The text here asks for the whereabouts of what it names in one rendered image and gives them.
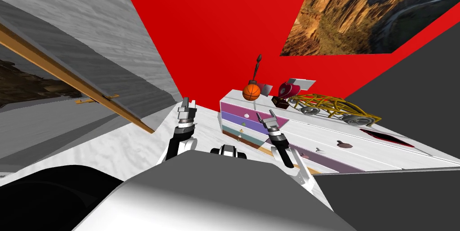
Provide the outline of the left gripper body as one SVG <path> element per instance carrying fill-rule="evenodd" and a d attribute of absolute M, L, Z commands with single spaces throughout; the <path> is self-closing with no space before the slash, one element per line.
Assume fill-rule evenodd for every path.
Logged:
<path fill-rule="evenodd" d="M 178 127 L 187 128 L 194 125 L 194 118 L 197 109 L 191 107 L 178 107 Z"/>

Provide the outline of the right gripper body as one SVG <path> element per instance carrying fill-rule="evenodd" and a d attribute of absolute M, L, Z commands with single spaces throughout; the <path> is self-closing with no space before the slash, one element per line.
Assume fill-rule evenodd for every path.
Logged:
<path fill-rule="evenodd" d="M 281 135 L 279 124 L 275 117 L 263 119 L 262 124 L 267 129 L 269 135 Z"/>

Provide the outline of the brown small box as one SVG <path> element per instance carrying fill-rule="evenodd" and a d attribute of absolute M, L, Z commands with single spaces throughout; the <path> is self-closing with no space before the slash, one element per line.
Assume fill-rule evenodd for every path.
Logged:
<path fill-rule="evenodd" d="M 277 107 L 277 108 L 281 108 L 281 109 L 287 109 L 288 107 L 290 107 L 290 104 L 289 102 L 287 102 L 285 99 L 283 98 L 279 98 L 279 97 L 276 97 L 276 96 L 273 96 L 272 99 L 271 99 L 272 103 Z"/>

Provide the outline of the purple drawer front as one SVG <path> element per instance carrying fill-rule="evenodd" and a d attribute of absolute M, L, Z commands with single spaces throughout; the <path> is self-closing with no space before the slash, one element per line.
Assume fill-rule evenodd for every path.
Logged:
<path fill-rule="evenodd" d="M 260 132 L 262 134 L 268 135 L 267 129 L 261 123 L 258 123 L 258 122 L 252 121 L 252 120 L 248 120 L 246 118 L 239 117 L 239 116 L 227 113 L 227 112 L 222 112 L 222 113 L 220 113 L 220 115 L 221 115 L 223 120 L 230 121 L 230 122 L 233 122 L 233 123 L 235 123 L 235 124 L 237 124 L 239 126 L 244 126 L 244 127 L 249 128 L 249 129 L 252 129 L 254 131 L 257 131 L 257 132 Z"/>

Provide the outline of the orange basketball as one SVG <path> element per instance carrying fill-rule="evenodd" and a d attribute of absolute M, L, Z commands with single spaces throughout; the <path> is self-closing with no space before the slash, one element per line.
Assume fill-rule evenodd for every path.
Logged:
<path fill-rule="evenodd" d="M 261 94 L 261 89 L 256 84 L 248 84 L 242 90 L 242 96 L 247 101 L 255 101 L 255 100 L 257 100 L 259 98 L 260 94 Z"/>

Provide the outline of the magenta drawer front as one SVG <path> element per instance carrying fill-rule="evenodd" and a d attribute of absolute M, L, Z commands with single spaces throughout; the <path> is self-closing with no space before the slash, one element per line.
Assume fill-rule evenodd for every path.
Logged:
<path fill-rule="evenodd" d="M 253 109 L 233 105 L 233 104 L 226 103 L 226 102 L 220 102 L 220 111 L 221 111 L 222 116 L 223 116 L 223 113 L 226 112 L 226 113 L 238 116 L 238 117 L 245 118 L 247 120 L 254 121 L 256 123 L 260 123 L 256 113 L 258 113 L 262 119 L 268 119 L 272 117 L 269 112 L 268 113 L 259 112 Z"/>

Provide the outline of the teal drawer front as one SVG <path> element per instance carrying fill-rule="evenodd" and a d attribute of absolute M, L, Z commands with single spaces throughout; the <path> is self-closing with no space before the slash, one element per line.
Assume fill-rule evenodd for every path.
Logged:
<path fill-rule="evenodd" d="M 255 144 L 257 146 L 262 146 L 268 139 L 266 135 L 258 135 L 255 134 L 253 131 L 249 133 L 242 133 L 238 130 L 232 129 L 225 125 L 222 126 L 222 131 L 229 133 L 230 136 L 234 137 L 235 139 L 240 139 L 242 142 L 245 141 L 251 144 Z"/>

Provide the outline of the brown drawer front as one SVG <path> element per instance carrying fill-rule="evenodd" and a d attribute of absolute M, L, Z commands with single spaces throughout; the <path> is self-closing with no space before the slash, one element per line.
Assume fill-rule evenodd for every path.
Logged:
<path fill-rule="evenodd" d="M 228 131 L 223 130 L 222 133 L 224 135 L 227 135 L 227 136 L 229 136 L 229 137 L 231 137 L 231 138 L 233 138 L 233 139 L 235 139 L 235 140 L 237 140 L 239 142 L 242 142 L 242 143 L 244 143 L 244 144 L 246 144 L 246 145 L 248 145 L 250 147 L 253 147 L 254 149 L 259 149 L 261 147 L 261 145 L 252 143 L 252 142 L 250 142 L 250 141 L 248 141 L 248 140 L 246 140 L 244 138 L 239 138 L 237 135 L 234 135 L 234 134 L 232 134 L 232 133 L 230 133 Z"/>

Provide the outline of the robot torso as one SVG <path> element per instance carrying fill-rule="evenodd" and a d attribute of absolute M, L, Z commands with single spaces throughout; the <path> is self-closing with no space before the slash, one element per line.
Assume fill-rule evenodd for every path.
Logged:
<path fill-rule="evenodd" d="M 73 231 L 356 231 L 278 166 L 186 151 L 111 192 Z"/>

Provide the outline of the white dresser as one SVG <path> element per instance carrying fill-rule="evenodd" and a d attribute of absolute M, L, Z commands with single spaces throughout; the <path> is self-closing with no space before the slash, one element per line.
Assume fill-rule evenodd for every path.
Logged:
<path fill-rule="evenodd" d="M 286 110 L 277 108 L 270 97 L 261 97 L 249 102 L 243 99 L 241 91 L 238 90 L 231 90 L 220 102 L 264 113 L 272 110 L 277 117 L 280 131 L 286 138 L 305 138 L 336 149 L 334 155 L 340 156 L 341 162 L 363 171 L 460 167 L 460 159 L 378 125 L 352 126 L 321 115 L 304 115 L 292 107 Z M 253 131 L 255 134 L 265 135 L 222 118 L 221 120 L 222 125 L 242 133 Z M 413 144 L 416 148 L 371 141 L 369 136 L 359 128 L 394 135 Z M 349 143 L 353 147 L 346 149 L 339 147 L 337 146 L 338 140 Z"/>

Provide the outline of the red and black flat tray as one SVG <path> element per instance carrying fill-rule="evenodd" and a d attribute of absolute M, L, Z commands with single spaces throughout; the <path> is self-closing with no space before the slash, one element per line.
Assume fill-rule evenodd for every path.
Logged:
<path fill-rule="evenodd" d="M 416 148 L 411 143 L 408 143 L 400 138 L 397 138 L 394 135 L 386 134 L 386 133 L 381 133 L 373 130 L 368 130 L 368 129 L 363 129 L 359 128 L 360 131 L 365 133 L 367 136 L 369 136 L 371 141 L 376 141 L 376 142 L 381 142 L 381 143 L 391 143 L 391 144 L 398 144 L 400 146 L 405 146 L 405 147 L 413 147 Z"/>

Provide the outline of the wooden framed window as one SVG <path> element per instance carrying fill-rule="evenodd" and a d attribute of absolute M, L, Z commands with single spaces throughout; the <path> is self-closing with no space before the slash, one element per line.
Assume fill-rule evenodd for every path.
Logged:
<path fill-rule="evenodd" d="M 102 104 L 103 106 L 109 108 L 116 114 L 122 116 L 128 121 L 134 123 L 136 126 L 142 128 L 148 133 L 154 133 L 155 131 L 143 123 L 138 117 L 133 115 L 127 109 L 123 108 L 121 105 L 112 101 L 111 98 L 104 96 L 100 91 L 95 89 L 90 84 L 83 81 L 80 77 L 75 75 L 70 70 L 66 69 L 63 65 L 53 60 L 50 56 L 40 51 L 30 42 L 27 42 L 18 34 L 13 32 L 11 29 L 6 27 L 3 23 L 0 22 L 0 43 L 6 48 L 14 51 L 24 59 L 30 61 L 31 63 L 37 65 L 41 69 L 50 73 L 51 75 L 59 78 L 60 80 L 68 83 L 73 88 L 79 90 L 84 95 L 87 95 L 93 101 Z"/>

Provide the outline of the canyon wall picture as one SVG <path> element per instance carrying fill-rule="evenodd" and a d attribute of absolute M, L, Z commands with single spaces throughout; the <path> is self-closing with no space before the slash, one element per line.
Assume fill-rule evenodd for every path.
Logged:
<path fill-rule="evenodd" d="M 460 0 L 304 0 L 282 56 L 391 53 Z"/>

